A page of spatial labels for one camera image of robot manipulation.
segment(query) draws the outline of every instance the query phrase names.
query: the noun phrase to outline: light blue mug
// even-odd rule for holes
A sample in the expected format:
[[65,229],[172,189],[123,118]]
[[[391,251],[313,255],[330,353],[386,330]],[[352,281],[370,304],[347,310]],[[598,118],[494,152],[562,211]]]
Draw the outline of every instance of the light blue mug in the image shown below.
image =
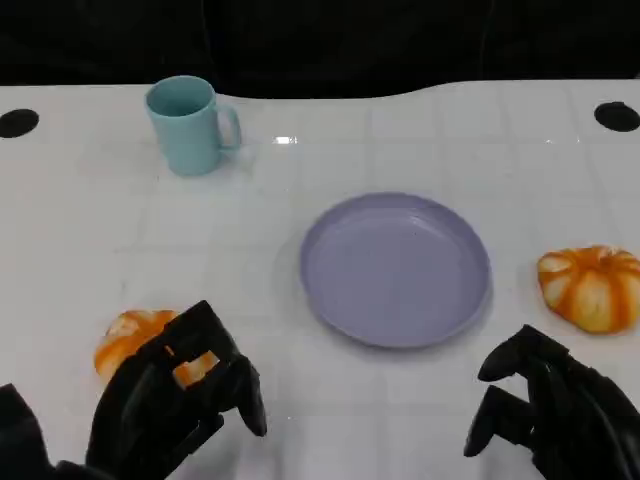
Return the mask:
[[[147,92],[145,104],[169,168],[177,175],[209,173],[226,151],[240,146],[238,114],[216,105],[216,92],[202,78],[165,78]],[[233,132],[229,145],[222,143],[218,113],[229,117]]]

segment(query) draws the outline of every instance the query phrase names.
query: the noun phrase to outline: table surface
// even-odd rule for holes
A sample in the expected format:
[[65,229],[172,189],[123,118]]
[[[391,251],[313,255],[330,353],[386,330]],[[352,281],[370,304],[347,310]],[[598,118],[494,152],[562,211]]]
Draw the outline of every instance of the table surface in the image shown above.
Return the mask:
[[[146,86],[0,89],[40,124],[0,140],[0,382],[33,407],[52,460],[81,462],[102,391],[93,353],[130,308],[207,299],[261,373],[270,432],[237,413],[172,476],[242,480],[538,478],[494,440],[462,457],[487,353],[530,323],[611,376],[640,405],[637,332],[591,337],[548,312],[535,261],[592,243],[640,254],[640,131],[594,108],[640,111],[637,81],[445,85],[368,100],[221,98],[245,146],[215,173],[171,174]],[[304,232],[363,192],[444,203],[493,265],[484,322],[412,352],[357,345],[315,321],[296,271]],[[521,379],[503,386],[525,394]]]

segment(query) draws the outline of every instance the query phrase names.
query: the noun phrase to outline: robotic hand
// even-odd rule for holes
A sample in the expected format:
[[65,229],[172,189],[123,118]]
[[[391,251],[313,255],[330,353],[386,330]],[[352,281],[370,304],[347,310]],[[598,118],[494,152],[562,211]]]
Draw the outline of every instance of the robotic hand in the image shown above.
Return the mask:
[[[174,369],[207,352],[218,362],[181,388]],[[258,372],[203,301],[120,365],[96,409],[86,467],[50,465],[33,413],[12,385],[1,387],[0,472],[7,480],[162,480],[233,408],[255,435],[266,434]]]
[[527,379],[530,403],[490,386],[465,456],[498,435],[530,449],[547,480],[640,479],[640,415],[613,381],[528,325],[491,352],[478,378],[515,373]]

